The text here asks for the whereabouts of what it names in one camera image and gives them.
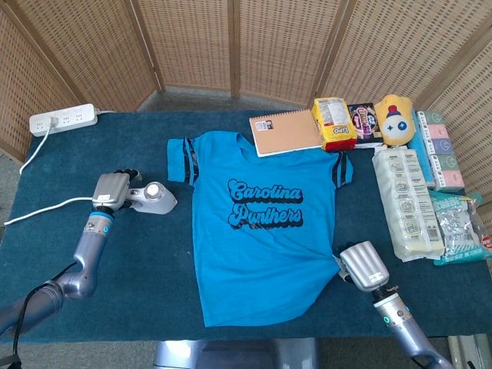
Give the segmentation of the yellow plush toy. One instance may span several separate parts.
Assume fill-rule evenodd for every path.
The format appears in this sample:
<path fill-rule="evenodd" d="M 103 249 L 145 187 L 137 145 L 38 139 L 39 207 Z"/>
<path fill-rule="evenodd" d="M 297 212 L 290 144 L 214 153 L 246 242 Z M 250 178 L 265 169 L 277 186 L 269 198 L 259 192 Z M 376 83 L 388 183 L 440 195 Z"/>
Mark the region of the yellow plush toy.
<path fill-rule="evenodd" d="M 384 143 L 401 146 L 410 142 L 415 134 L 412 101 L 399 95 L 386 95 L 375 106 L 378 126 Z"/>

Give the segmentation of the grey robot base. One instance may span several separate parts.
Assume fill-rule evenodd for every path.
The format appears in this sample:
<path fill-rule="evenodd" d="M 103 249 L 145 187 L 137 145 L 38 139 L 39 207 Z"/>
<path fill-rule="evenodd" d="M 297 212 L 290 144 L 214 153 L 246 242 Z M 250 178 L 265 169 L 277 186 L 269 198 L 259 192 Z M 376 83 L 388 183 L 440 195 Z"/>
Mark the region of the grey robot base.
<path fill-rule="evenodd" d="M 317 341 L 159 341 L 153 369 L 321 369 Z"/>

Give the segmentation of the dark teal table cover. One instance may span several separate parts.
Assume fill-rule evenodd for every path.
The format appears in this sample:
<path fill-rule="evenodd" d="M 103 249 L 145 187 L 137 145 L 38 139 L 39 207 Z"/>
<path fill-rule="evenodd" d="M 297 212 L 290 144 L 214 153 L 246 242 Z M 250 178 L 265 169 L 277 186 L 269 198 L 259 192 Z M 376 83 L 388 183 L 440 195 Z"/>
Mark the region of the dark teal table cover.
<path fill-rule="evenodd" d="M 98 177 L 134 168 L 145 181 L 167 180 L 171 138 L 210 130 L 251 137 L 249 111 L 144 112 L 102 115 L 96 125 L 32 139 L 36 159 L 23 171 L 12 217 L 0 243 L 0 308 L 23 298 L 72 262 L 91 211 Z M 369 240 L 391 283 L 431 337 L 492 334 L 492 278 L 482 262 L 435 266 L 403 263 L 393 252 L 372 151 L 348 156 L 354 180 L 336 194 L 335 244 Z M 60 312 L 25 335 L 27 342 L 163 341 L 369 337 L 389 331 L 369 294 L 333 278 L 300 317 L 263 327 L 207 328 L 194 274 L 191 189 L 171 183 L 178 199 L 167 215 L 119 211 L 86 300 L 66 301 Z"/>

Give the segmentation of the white handheld steam iron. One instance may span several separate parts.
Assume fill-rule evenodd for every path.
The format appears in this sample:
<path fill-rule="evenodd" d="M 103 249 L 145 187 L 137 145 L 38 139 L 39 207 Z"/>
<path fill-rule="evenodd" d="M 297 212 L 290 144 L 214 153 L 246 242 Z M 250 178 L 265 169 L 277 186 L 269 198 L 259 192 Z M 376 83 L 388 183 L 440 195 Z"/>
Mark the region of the white handheld steam iron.
<path fill-rule="evenodd" d="M 144 188 L 129 188 L 126 201 L 137 212 L 164 215 L 170 213 L 178 201 L 160 182 L 153 181 Z"/>

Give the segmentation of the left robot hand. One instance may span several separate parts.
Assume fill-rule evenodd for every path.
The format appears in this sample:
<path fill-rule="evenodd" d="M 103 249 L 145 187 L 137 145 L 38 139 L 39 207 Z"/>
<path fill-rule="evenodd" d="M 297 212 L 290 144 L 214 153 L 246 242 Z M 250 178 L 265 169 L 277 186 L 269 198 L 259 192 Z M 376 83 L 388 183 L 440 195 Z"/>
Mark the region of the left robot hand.
<path fill-rule="evenodd" d="M 141 180 L 140 171 L 119 169 L 100 175 L 91 200 L 93 208 L 109 214 L 118 211 L 126 201 L 132 180 Z"/>

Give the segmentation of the white power strip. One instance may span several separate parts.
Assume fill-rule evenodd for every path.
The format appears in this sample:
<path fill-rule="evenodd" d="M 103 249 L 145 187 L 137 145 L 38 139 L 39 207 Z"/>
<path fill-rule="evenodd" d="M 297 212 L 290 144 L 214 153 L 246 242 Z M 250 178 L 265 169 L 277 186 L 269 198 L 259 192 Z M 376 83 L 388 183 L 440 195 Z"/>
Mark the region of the white power strip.
<path fill-rule="evenodd" d="M 85 128 L 95 125 L 98 116 L 93 104 L 77 105 L 33 115 L 29 118 L 29 130 L 35 137 L 41 137 L 49 131 L 50 134 Z"/>

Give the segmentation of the black snack packet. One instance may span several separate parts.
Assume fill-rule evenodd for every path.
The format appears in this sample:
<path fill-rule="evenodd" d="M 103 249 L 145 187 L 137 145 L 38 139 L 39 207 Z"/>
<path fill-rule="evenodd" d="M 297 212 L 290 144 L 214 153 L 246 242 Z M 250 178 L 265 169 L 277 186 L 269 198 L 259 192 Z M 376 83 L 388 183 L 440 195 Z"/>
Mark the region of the black snack packet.
<path fill-rule="evenodd" d="M 376 148 L 384 143 L 373 103 L 348 105 L 352 124 L 357 133 L 355 148 Z"/>

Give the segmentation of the blue Carolina Panthers t-shirt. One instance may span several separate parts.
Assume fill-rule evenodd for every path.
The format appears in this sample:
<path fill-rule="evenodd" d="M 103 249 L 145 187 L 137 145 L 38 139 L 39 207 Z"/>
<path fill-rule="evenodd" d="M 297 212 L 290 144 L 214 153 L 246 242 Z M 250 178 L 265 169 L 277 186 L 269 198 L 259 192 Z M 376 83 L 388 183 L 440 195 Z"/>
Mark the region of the blue Carolina Panthers t-shirt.
<path fill-rule="evenodd" d="M 242 134 L 167 143 L 168 180 L 191 186 L 194 268 L 206 327 L 300 317 L 339 267 L 335 195 L 351 183 L 346 153 L 314 148 L 261 158 Z"/>

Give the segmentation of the wicker folding screen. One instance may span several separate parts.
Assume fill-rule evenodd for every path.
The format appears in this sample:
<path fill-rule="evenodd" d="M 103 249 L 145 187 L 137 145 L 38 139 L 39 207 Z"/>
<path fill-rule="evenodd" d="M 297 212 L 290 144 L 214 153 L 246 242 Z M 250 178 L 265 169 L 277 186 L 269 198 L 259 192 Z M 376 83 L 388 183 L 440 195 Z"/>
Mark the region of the wicker folding screen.
<path fill-rule="evenodd" d="M 492 200 L 492 0 L 0 0 L 0 153 L 25 159 L 34 113 L 169 87 L 407 96 L 444 115 L 467 190 Z"/>

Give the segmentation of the teal silver candy bag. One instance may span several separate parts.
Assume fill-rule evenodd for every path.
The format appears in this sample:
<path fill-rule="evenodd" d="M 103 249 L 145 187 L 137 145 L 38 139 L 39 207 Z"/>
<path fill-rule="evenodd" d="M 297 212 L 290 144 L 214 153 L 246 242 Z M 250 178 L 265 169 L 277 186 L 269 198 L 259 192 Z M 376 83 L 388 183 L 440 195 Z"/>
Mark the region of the teal silver candy bag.
<path fill-rule="evenodd" d="M 444 253 L 434 265 L 492 259 L 492 239 L 477 212 L 476 198 L 430 191 L 434 213 L 444 243 Z"/>

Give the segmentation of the brown spiral notebook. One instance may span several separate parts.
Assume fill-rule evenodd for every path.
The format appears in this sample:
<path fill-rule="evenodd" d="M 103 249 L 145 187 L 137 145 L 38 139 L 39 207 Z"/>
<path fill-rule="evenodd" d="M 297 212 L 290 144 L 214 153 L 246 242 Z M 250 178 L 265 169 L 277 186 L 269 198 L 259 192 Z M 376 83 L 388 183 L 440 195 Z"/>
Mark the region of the brown spiral notebook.
<path fill-rule="evenodd" d="M 321 136 L 308 109 L 249 118 L 258 157 L 321 147 Z"/>

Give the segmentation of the yellow Lipo snack bag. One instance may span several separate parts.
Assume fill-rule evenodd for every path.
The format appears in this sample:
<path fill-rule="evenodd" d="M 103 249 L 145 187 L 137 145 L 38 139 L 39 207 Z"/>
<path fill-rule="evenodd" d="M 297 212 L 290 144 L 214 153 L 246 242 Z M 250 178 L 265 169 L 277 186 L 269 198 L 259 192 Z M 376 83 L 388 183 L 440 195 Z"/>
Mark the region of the yellow Lipo snack bag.
<path fill-rule="evenodd" d="M 316 98 L 311 113 L 325 151 L 346 151 L 355 147 L 357 132 L 343 98 Z"/>

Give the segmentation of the long white tissue pack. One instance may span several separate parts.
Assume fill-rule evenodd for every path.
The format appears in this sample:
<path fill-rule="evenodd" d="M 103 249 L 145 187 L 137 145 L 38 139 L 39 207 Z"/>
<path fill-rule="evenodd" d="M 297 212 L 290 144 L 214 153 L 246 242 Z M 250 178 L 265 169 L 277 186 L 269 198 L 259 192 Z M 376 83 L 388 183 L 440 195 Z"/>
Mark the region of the long white tissue pack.
<path fill-rule="evenodd" d="M 395 256 L 440 259 L 444 242 L 416 151 L 380 150 L 372 163 Z"/>

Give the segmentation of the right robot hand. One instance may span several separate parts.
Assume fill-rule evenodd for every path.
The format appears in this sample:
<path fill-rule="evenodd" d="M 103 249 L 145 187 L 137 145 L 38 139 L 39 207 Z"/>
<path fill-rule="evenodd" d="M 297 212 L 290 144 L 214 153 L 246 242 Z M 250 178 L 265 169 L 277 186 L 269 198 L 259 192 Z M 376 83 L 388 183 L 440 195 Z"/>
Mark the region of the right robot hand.
<path fill-rule="evenodd" d="M 389 272 L 370 241 L 339 246 L 333 256 L 341 268 L 342 279 L 350 278 L 363 292 L 375 291 L 389 281 Z"/>

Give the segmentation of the pastel tissue box pack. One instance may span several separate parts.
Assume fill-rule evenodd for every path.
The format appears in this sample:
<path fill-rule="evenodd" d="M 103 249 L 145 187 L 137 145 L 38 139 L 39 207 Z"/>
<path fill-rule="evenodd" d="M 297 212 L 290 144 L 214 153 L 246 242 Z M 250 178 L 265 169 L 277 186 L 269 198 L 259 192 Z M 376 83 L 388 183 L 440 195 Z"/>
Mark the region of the pastel tissue box pack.
<path fill-rule="evenodd" d="M 464 180 L 442 114 L 413 111 L 412 118 L 416 132 L 408 147 L 417 153 L 426 186 L 447 193 L 464 190 Z"/>

